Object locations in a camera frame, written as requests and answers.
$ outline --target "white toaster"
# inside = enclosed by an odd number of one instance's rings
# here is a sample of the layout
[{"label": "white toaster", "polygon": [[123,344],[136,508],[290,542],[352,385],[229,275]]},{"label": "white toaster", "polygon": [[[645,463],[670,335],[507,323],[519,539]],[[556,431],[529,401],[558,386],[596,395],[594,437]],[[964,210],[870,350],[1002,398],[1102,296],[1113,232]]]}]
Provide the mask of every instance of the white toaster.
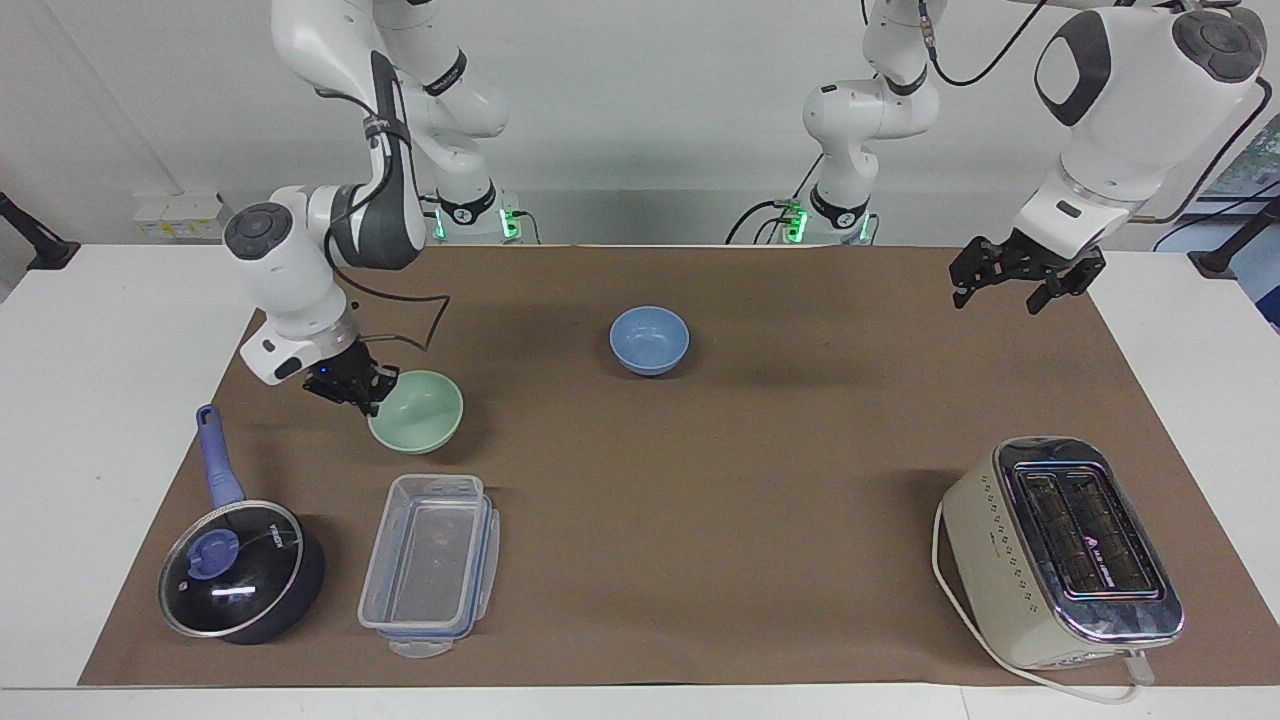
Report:
[{"label": "white toaster", "polygon": [[1015,667],[1132,659],[1183,629],[1147,533],[1083,441],[1001,443],[947,491],[941,512],[978,629]]}]

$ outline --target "black metal stand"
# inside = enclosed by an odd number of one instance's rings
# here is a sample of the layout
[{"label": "black metal stand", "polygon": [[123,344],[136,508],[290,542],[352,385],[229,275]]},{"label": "black metal stand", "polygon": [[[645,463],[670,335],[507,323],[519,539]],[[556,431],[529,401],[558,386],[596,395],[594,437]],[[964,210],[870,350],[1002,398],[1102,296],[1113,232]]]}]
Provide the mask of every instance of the black metal stand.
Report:
[{"label": "black metal stand", "polygon": [[9,224],[36,250],[36,258],[27,264],[28,270],[61,270],[79,250],[78,242],[58,237],[58,233],[14,205],[3,192],[0,192],[0,217],[9,220]]},{"label": "black metal stand", "polygon": [[1201,275],[1211,281],[1234,281],[1236,277],[1231,272],[1231,259],[1276,220],[1280,220],[1280,197],[1267,202],[1257,215],[1249,218],[1249,222],[1226,238],[1226,242],[1217,250],[1210,252],[1197,250],[1188,252],[1187,256],[1192,259],[1192,265],[1196,265]]}]

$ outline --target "pot handle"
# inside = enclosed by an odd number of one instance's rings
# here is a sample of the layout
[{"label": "pot handle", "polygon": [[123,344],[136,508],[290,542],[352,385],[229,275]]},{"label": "pot handle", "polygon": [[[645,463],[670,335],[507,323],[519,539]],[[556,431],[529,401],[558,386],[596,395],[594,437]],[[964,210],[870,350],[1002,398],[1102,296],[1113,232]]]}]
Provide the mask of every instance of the pot handle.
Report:
[{"label": "pot handle", "polygon": [[200,456],[205,460],[205,480],[209,483],[209,497],[214,501],[214,507],[244,500],[244,491],[232,473],[232,462],[227,457],[223,416],[218,413],[218,407],[205,405],[196,410],[196,428]]}]

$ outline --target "table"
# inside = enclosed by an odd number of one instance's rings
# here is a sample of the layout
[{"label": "table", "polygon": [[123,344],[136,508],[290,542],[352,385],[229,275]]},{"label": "table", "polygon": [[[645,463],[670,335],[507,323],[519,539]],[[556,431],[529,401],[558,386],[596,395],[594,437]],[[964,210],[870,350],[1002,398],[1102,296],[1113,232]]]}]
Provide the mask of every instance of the table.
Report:
[{"label": "table", "polygon": [[[774,251],[803,251],[777,249]],[[252,307],[220,247],[86,246],[0,305],[0,716],[1076,717],[1039,688],[68,689]],[[1091,291],[1188,468],[1280,618],[1280,336],[1185,258],[1108,254]],[[1280,688],[1156,688],[1116,716],[1271,717]]]}]

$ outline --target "white wall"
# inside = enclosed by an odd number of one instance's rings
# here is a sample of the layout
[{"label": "white wall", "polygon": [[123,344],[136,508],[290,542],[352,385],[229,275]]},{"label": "white wall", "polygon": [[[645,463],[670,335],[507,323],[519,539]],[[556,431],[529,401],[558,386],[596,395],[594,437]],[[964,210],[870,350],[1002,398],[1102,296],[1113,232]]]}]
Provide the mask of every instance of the white wall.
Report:
[{"label": "white wall", "polygon": [[[512,99],[490,161],[549,241],[719,241],[750,200],[790,193],[813,160],[809,90],[869,76],[854,0],[440,1],[475,70]],[[1249,5],[1280,28],[1280,4]],[[970,74],[1027,12],[952,1],[943,64]],[[183,188],[223,191],[236,208],[282,184],[365,179],[358,117],[276,60],[268,14],[266,0],[0,1],[0,187],[68,237],[138,241],[131,193],[165,178],[111,128],[111,99]],[[943,88],[929,135],[878,143],[881,242],[1007,232],[1068,137],[1030,73],[1069,17],[1044,10],[984,82]],[[1280,83],[1280,63],[1267,76]],[[1208,154],[1151,210],[1175,206]]]}]

